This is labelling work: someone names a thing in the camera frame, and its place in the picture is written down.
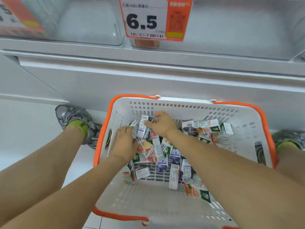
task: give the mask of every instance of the shopping basket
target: shopping basket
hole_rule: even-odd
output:
[[[222,143],[227,150],[257,162],[255,145],[261,143],[266,165],[275,168],[277,156],[264,112],[257,106],[217,100],[194,100],[160,96],[118,95],[110,101],[106,120],[101,129],[94,156],[94,167],[108,156],[115,133],[141,115],[153,116],[166,111],[176,124],[182,120],[218,119],[231,123],[234,136]],[[109,131],[112,138],[106,148]],[[221,205],[187,196],[183,184],[178,190],[168,188],[169,173],[156,173],[155,164],[148,163],[151,175],[133,184],[123,181],[119,172],[110,182],[93,212],[118,220],[141,220],[199,228],[237,227]]]

